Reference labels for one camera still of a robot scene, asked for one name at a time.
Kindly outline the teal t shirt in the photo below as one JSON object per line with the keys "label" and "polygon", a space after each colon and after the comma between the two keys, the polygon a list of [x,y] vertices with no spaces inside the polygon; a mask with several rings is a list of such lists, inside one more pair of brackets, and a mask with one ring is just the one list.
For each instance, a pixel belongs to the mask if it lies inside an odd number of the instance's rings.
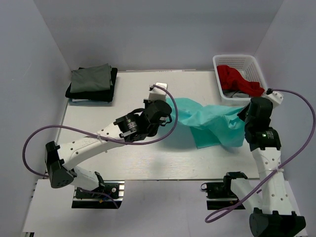
{"label": "teal t shirt", "polygon": [[190,129],[198,149],[243,145],[244,122],[237,116],[243,107],[203,106],[189,98],[174,100],[178,109],[178,124]]}

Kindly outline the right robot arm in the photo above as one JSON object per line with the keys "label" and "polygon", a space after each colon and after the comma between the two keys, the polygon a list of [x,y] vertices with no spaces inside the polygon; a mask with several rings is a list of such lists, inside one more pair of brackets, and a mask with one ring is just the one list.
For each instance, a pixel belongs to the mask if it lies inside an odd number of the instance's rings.
{"label": "right robot arm", "polygon": [[224,176],[223,192],[237,196],[249,212],[249,225],[255,237],[295,237],[306,226],[303,216],[296,214],[285,186],[281,164],[281,143],[276,130],[270,127],[273,104],[269,99],[255,97],[238,117],[245,122],[245,138],[256,162],[261,192],[247,197],[252,186],[242,172]]}

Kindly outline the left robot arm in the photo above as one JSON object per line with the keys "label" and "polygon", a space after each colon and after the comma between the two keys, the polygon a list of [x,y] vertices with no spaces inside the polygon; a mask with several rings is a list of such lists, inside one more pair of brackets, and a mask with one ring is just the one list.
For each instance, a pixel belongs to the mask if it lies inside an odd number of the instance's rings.
{"label": "left robot arm", "polygon": [[58,189],[73,185],[87,190],[93,197],[101,196],[106,192],[102,176],[81,168],[79,164],[125,143],[155,136],[158,128],[171,119],[171,113],[172,108],[165,101],[156,100],[116,119],[92,136],[61,145],[54,141],[47,143],[45,163],[51,187]]}

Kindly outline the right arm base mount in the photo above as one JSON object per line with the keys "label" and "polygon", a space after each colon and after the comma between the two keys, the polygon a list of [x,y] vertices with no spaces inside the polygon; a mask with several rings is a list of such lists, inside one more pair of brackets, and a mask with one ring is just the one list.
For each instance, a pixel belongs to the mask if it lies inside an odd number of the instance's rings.
{"label": "right arm base mount", "polygon": [[206,205],[208,210],[219,210],[236,204],[238,197],[222,182],[206,182],[200,186],[202,192],[206,193]]}

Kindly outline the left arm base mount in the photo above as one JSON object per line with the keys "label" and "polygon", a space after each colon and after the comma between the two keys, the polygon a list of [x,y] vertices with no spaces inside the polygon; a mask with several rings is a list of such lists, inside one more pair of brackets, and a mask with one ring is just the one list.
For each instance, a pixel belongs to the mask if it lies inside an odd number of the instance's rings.
{"label": "left arm base mount", "polygon": [[93,191],[74,191],[73,209],[118,209],[124,196],[124,181],[105,181],[104,187]]}

